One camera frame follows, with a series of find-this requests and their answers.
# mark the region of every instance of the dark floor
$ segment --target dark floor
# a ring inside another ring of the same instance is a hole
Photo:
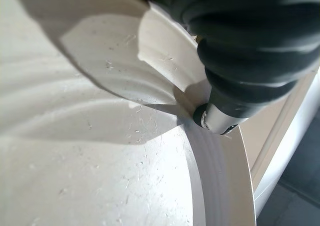
[[[257,226],[320,226],[320,109],[260,213]]]

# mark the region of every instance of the black rubber grip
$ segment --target black rubber grip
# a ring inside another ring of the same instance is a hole
[[[319,64],[320,0],[156,0],[203,39],[210,102],[248,118]]]

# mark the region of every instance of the curved edge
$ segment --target curved edge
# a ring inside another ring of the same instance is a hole
[[[253,184],[240,128],[220,136],[220,141],[228,175],[229,225],[255,226]]]

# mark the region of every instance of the rotary tool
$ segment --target rotary tool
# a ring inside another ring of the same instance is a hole
[[[320,0],[152,0],[201,37],[212,89],[193,120],[229,133],[319,65]]]

